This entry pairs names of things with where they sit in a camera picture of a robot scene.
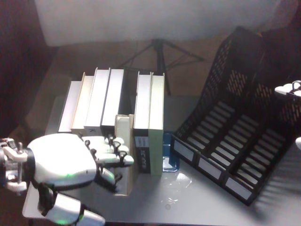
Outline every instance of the table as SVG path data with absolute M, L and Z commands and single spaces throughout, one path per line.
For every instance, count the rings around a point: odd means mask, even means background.
M 165 129 L 178 128 L 197 99 L 166 97 Z M 301 220 L 300 173 L 301 151 L 293 145 L 250 207 L 183 161 L 176 173 L 140 174 L 129 197 L 113 196 L 94 183 L 64 193 L 97 210 L 108 222 L 293 226 Z

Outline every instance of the white label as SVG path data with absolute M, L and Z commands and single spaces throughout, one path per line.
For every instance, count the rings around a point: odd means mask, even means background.
M 230 188 L 232 191 L 236 192 L 237 194 L 239 194 L 241 197 L 243 197 L 244 199 L 248 199 L 251 195 L 251 192 L 242 187 L 239 183 L 237 183 L 235 180 L 229 178 L 226 182 L 226 186 L 228 188 Z
M 216 167 L 211 165 L 210 163 L 206 162 L 204 159 L 200 158 L 198 166 L 205 170 L 207 173 L 215 177 L 216 179 L 220 178 L 221 171 L 218 170 Z
M 174 142 L 174 150 L 183 155 L 186 159 L 192 161 L 193 152 L 185 146 L 181 145 L 178 141 Z
M 135 137 L 136 147 L 149 147 L 149 137 Z

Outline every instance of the dark wall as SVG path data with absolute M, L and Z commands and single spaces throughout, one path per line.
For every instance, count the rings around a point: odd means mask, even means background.
M 54 53 L 45 44 L 34 1 L 0 1 L 0 137 L 28 113 Z

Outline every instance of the white book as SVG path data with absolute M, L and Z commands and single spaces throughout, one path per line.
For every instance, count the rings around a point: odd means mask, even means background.
M 94 76 L 86 76 L 83 74 L 83 78 L 81 80 L 81 89 L 79 98 L 76 104 L 76 110 L 73 117 L 73 123 L 71 127 L 71 131 L 74 134 L 81 133 L 82 135 L 86 135 L 86 131 L 84 125 L 86 123 L 92 84 L 93 84 Z
M 98 70 L 96 68 L 89 109 L 87 113 L 85 129 L 87 136 L 101 136 L 100 129 L 106 94 L 109 84 L 110 70 Z
M 119 113 L 120 97 L 123 83 L 123 69 L 111 69 L 107 97 L 102 119 L 102 132 L 114 134 L 115 116 Z
M 72 120 L 79 98 L 80 87 L 81 81 L 71 81 L 58 129 L 59 133 L 71 133 Z
M 115 173 L 121 173 L 122 179 L 118 182 L 119 191 L 116 195 L 130 195 L 137 180 L 139 170 L 136 162 L 136 151 L 133 138 L 134 115 L 116 115 L 115 136 L 124 140 L 124 144 L 129 148 L 129 155 L 134 158 L 134 164 L 127 168 L 116 168 Z
M 164 74 L 153 75 L 151 81 L 150 97 L 150 123 L 149 123 L 149 145 L 150 145 L 150 173 L 152 175 L 162 174 L 163 164 L 163 115 L 164 115 Z
M 148 128 L 150 120 L 152 73 L 138 73 L 135 105 L 134 136 L 138 155 L 139 171 L 151 173 Z

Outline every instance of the white backdrop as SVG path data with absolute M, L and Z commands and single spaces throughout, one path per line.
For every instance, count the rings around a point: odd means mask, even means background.
M 48 45 L 91 41 L 191 40 L 258 28 L 281 0 L 35 0 Z

